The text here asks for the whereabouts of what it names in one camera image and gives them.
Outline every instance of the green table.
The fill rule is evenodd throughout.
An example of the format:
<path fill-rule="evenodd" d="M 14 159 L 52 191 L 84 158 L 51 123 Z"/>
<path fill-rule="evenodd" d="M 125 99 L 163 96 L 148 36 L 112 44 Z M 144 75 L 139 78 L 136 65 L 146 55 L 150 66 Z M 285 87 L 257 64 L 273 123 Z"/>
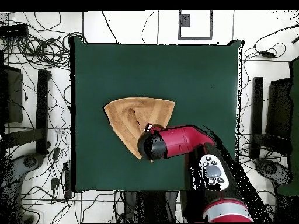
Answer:
<path fill-rule="evenodd" d="M 102 107 L 126 97 L 175 102 L 169 125 L 207 126 L 235 152 L 238 50 L 230 45 L 83 44 L 75 39 L 75 188 L 184 190 L 184 158 L 133 156 Z"/>

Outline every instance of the white floor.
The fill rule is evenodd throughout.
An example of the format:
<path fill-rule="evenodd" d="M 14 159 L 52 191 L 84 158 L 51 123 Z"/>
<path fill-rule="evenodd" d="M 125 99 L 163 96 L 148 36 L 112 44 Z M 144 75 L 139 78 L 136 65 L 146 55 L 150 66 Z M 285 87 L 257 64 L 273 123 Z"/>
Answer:
<path fill-rule="evenodd" d="M 246 55 L 254 52 L 253 49 L 244 53 L 247 49 L 252 48 L 255 42 L 261 37 L 273 33 L 278 29 L 292 26 L 298 23 L 295 15 L 289 11 L 283 10 L 214 10 L 213 11 L 213 40 L 212 41 L 178 41 L 178 11 L 154 11 L 148 10 L 145 12 L 105 12 L 107 21 L 111 30 L 113 31 L 117 41 L 119 43 L 148 43 L 148 44 L 227 44 L 232 39 L 242 39 L 245 40 L 245 45 L 243 49 L 243 59 Z M 12 14 L 12 20 L 16 22 L 24 22 L 31 25 L 36 30 L 50 29 L 47 31 L 37 31 L 30 28 L 29 33 L 33 36 L 49 39 L 49 38 L 62 38 L 66 35 L 59 32 L 80 32 L 86 37 L 88 43 L 115 43 L 115 39 L 107 27 L 105 19 L 101 12 L 61 12 L 61 23 L 60 16 L 58 12 L 39 12 L 36 13 L 36 18 L 34 13 L 14 13 Z M 281 78 L 287 78 L 290 76 L 290 71 L 288 67 L 288 61 L 299 56 L 299 42 L 292 44 L 291 41 L 299 36 L 298 29 L 286 30 L 279 34 L 272 35 L 260 41 L 258 43 L 258 50 L 267 50 L 276 43 L 284 43 L 286 46 L 286 52 L 279 58 L 264 59 L 260 56 L 249 58 L 250 61 L 245 63 L 246 71 L 248 77 L 243 69 L 243 81 L 248 83 L 247 94 L 249 98 L 246 97 L 245 92 L 242 94 L 242 105 L 245 107 L 251 103 L 251 82 L 253 77 L 262 76 L 264 77 L 264 99 L 268 98 L 268 87 L 271 81 Z M 282 54 L 283 46 L 277 45 L 276 51 L 278 55 Z M 25 62 L 25 59 L 20 54 L 11 54 L 9 57 L 9 65 L 20 68 L 23 73 L 23 83 L 24 90 L 23 94 L 26 92 L 28 101 L 23 102 L 23 106 L 28 112 L 30 119 L 35 126 L 36 123 L 36 94 L 34 92 L 34 86 L 37 86 L 37 71 L 33 69 L 29 64 L 20 64 L 20 62 Z M 42 66 L 35 66 L 38 69 L 42 69 Z M 57 136 L 60 140 L 61 136 L 64 136 L 66 143 L 70 144 L 70 134 L 66 130 L 62 134 L 64 128 L 69 128 L 70 126 L 70 113 L 67 109 L 67 104 L 62 98 L 62 93 L 64 89 L 70 84 L 69 71 L 63 70 L 61 68 L 50 69 L 53 74 L 53 80 L 50 80 L 50 93 L 49 95 L 49 131 L 48 139 L 52 143 L 52 147 L 57 142 Z M 70 101 L 70 91 L 66 91 L 65 98 Z M 264 101 L 264 120 L 266 119 L 266 109 L 267 101 Z M 247 107 L 243 109 L 244 115 L 242 116 L 242 123 L 244 125 L 244 133 L 249 133 L 250 125 L 250 112 L 251 108 Z M 15 132 L 23 129 L 30 129 L 31 123 L 26 113 L 23 113 L 23 122 L 21 124 L 11 124 L 6 131 Z M 266 121 L 263 122 L 263 130 L 265 130 Z M 246 140 L 242 138 L 241 145 L 245 144 Z M 60 148 L 66 148 L 66 155 L 57 163 L 55 168 L 56 173 L 62 169 L 62 164 L 67 159 L 71 158 L 71 152 L 67 149 L 67 145 L 64 143 L 60 144 Z M 27 154 L 29 152 L 34 152 L 35 144 L 29 143 L 18 148 L 13 153 L 13 158 L 20 155 Z M 245 171 L 249 179 L 255 186 L 255 188 L 260 190 L 273 191 L 273 187 L 269 180 L 259 176 L 254 169 L 251 167 L 251 162 L 245 163 Z M 49 172 L 47 171 L 48 166 L 45 162 L 41 168 L 29 173 L 26 176 L 26 180 L 35 177 L 31 180 L 25 181 L 23 185 L 22 193 L 26 194 L 34 186 L 43 186 L 43 189 L 48 192 L 51 185 L 51 177 L 49 178 Z M 274 204 L 275 198 L 267 193 L 260 194 L 263 201 L 267 204 Z M 39 223 L 51 223 L 60 218 L 66 211 L 67 213 L 60 219 L 59 223 L 78 223 L 80 221 L 81 211 L 87 209 L 94 202 L 96 202 L 90 207 L 84 214 L 84 223 L 107 223 L 115 222 L 115 217 L 113 215 L 113 205 L 114 196 L 113 192 L 103 192 L 103 191 L 87 191 L 78 194 L 74 198 L 70 206 L 69 211 L 67 204 L 62 204 L 56 202 L 51 204 L 51 197 L 45 194 L 42 190 L 33 189 L 30 195 L 25 196 L 23 200 L 24 208 L 30 208 L 31 211 L 38 212 L 40 214 Z M 61 190 L 58 192 L 57 198 L 63 199 Z M 180 213 L 180 203 L 178 197 L 176 216 L 179 222 L 182 222 L 182 215 Z M 121 200 L 117 203 L 117 211 L 120 215 L 123 213 L 123 203 Z"/>

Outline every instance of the tan cloth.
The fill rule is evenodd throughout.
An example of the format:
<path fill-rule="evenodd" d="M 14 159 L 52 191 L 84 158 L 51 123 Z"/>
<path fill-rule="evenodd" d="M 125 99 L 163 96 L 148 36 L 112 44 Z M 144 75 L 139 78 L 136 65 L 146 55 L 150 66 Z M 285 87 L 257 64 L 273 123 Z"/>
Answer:
<path fill-rule="evenodd" d="M 148 123 L 167 126 L 175 103 L 145 97 L 115 100 L 104 106 L 110 125 L 128 150 L 141 159 L 137 142 Z"/>

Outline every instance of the cloth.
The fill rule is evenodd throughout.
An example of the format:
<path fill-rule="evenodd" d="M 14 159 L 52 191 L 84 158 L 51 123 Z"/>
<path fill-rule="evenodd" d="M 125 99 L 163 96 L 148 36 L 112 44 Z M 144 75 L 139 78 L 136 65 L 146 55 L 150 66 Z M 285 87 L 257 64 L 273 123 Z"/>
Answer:
<path fill-rule="evenodd" d="M 148 123 L 166 128 L 175 103 L 146 97 L 124 98 L 110 102 L 104 111 L 116 135 L 138 159 L 137 142 Z"/>

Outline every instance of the circular button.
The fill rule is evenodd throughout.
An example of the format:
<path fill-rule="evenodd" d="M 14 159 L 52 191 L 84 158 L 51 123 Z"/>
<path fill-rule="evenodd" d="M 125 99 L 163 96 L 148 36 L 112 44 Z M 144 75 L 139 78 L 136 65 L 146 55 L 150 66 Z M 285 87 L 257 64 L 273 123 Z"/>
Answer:
<path fill-rule="evenodd" d="M 208 178 L 216 178 L 221 175 L 221 170 L 219 167 L 209 166 L 206 168 L 206 176 Z"/>
<path fill-rule="evenodd" d="M 208 181 L 208 183 L 212 186 L 213 184 L 215 184 L 216 183 L 216 181 L 215 180 L 213 180 L 213 179 L 211 179 L 211 180 L 209 180 Z"/>
<path fill-rule="evenodd" d="M 224 179 L 223 178 L 218 178 L 217 182 L 220 183 L 220 184 L 222 184 L 222 183 L 224 183 Z"/>

